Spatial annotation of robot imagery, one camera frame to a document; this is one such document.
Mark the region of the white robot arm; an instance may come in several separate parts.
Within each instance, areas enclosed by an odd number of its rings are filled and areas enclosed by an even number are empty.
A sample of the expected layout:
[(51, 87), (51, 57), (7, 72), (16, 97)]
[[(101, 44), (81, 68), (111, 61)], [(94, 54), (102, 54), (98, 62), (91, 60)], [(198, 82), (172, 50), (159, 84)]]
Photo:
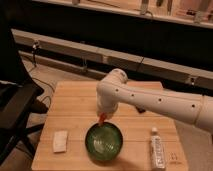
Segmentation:
[(118, 103), (126, 103), (144, 110), (194, 125), (213, 134), (213, 97), (149, 88), (127, 84), (128, 77), (121, 69), (113, 69), (97, 83), (97, 114), (110, 119)]

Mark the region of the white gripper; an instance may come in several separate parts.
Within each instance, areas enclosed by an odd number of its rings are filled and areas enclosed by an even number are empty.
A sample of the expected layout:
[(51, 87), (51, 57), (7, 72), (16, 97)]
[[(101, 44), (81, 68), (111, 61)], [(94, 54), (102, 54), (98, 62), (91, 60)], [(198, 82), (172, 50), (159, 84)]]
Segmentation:
[(109, 105), (104, 106), (100, 103), (97, 104), (97, 115), (100, 116), (101, 114), (105, 114), (107, 118), (111, 118), (114, 113), (117, 111), (118, 105)]

